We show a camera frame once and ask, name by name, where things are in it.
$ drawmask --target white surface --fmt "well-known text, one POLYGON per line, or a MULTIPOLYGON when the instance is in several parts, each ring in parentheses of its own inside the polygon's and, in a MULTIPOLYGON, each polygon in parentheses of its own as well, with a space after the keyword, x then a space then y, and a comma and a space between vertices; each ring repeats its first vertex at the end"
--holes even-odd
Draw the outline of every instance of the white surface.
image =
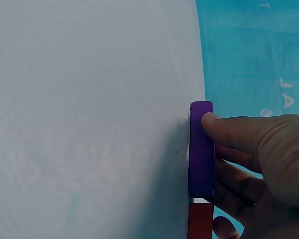
POLYGON ((186 238, 194 0, 0 0, 0 239, 186 238))

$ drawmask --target purple block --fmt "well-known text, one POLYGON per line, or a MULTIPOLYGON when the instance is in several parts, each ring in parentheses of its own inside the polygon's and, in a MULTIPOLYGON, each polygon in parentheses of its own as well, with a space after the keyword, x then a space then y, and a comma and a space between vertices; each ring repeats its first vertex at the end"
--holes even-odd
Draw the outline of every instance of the purple block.
POLYGON ((190 106, 188 191, 192 198, 211 201, 215 189, 215 143, 201 126, 206 112, 213 112, 210 101, 196 101, 190 106))

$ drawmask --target light blue surface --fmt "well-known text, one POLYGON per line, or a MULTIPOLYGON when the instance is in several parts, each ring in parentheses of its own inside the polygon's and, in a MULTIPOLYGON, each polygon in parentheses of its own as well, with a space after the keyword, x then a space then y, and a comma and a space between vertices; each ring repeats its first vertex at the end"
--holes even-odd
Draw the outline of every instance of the light blue surface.
POLYGON ((215 111, 299 114, 299 0, 197 0, 197 9, 215 111))

